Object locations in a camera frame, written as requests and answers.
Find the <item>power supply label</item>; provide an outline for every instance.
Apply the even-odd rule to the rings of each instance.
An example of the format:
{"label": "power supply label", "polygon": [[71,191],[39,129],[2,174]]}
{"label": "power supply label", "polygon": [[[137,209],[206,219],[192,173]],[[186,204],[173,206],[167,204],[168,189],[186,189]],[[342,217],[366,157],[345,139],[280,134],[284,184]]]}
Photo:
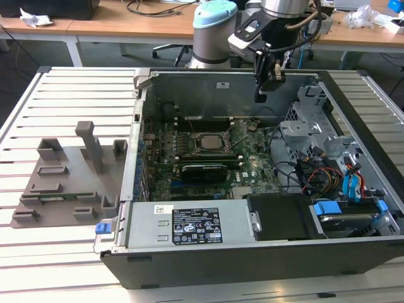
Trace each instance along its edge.
{"label": "power supply label", "polygon": [[223,243],[218,208],[172,210],[175,245]]}

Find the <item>white label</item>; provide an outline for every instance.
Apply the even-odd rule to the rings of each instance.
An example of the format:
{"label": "white label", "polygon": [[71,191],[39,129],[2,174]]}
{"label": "white label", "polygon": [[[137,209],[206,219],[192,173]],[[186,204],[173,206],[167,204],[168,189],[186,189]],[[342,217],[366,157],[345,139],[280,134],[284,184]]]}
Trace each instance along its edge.
{"label": "white label", "polygon": [[51,197],[51,198],[40,198],[42,202],[48,202],[48,201],[64,201],[63,197]]}
{"label": "white label", "polygon": [[155,215],[168,215],[172,213],[174,209],[174,205],[155,205],[154,206],[154,214]]}
{"label": "white label", "polygon": [[216,88],[229,88],[230,83],[229,82],[218,82],[216,83]]}

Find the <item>metal work table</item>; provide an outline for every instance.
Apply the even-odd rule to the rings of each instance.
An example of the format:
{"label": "metal work table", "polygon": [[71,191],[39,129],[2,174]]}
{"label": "metal work table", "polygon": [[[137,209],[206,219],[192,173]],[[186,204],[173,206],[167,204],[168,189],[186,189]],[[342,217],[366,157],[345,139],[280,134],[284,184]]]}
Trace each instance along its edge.
{"label": "metal work table", "polygon": [[[126,290],[93,252],[94,226],[8,227],[39,157],[41,137],[57,136],[62,146],[82,145],[74,133],[79,120],[94,122],[101,145],[128,137],[133,74],[134,68],[52,68],[37,73],[0,130],[1,302],[314,302],[318,293],[335,294],[344,302],[401,300],[404,258],[364,275]],[[404,173],[400,110],[370,77],[355,71],[331,75]]]}

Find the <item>desk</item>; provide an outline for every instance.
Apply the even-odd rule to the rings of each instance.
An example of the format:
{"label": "desk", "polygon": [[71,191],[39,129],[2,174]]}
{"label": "desk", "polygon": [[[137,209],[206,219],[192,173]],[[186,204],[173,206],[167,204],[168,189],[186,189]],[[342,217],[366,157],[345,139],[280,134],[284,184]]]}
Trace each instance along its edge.
{"label": "desk", "polygon": [[[140,10],[161,11],[178,4],[145,2]],[[194,10],[197,5],[182,9],[182,15],[150,18],[130,13],[120,0],[101,0],[92,20],[54,19],[53,25],[32,28],[19,18],[1,18],[0,22],[18,40],[50,40],[65,42],[74,66],[83,66],[80,42],[112,42],[142,44],[193,43]],[[0,39],[9,39],[0,29]]]}
{"label": "desk", "polygon": [[[391,14],[388,0],[373,0],[373,8]],[[161,11],[177,4],[146,1],[145,12]],[[59,20],[48,27],[30,28],[17,18],[2,18],[1,23],[14,38],[21,40],[53,40],[66,43],[74,66],[83,66],[80,42],[114,42],[144,44],[193,43],[193,16],[196,5],[182,10],[182,15],[168,18],[149,18],[130,13],[120,0],[101,0],[100,7],[90,21]],[[349,29],[342,24],[345,13],[333,15],[333,26],[327,35],[312,48],[326,51],[404,52],[404,35],[393,35],[384,28]],[[8,39],[0,32],[0,39]]]}

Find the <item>chair wheel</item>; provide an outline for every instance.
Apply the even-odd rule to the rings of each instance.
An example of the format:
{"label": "chair wheel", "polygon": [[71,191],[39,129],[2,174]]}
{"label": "chair wheel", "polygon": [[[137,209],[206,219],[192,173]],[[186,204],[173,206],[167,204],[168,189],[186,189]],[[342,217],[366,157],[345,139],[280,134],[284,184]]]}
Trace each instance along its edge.
{"label": "chair wheel", "polygon": [[314,52],[313,52],[313,51],[310,51],[310,52],[309,52],[309,55],[308,55],[308,57],[307,57],[307,60],[312,61],[313,58],[314,58]]}

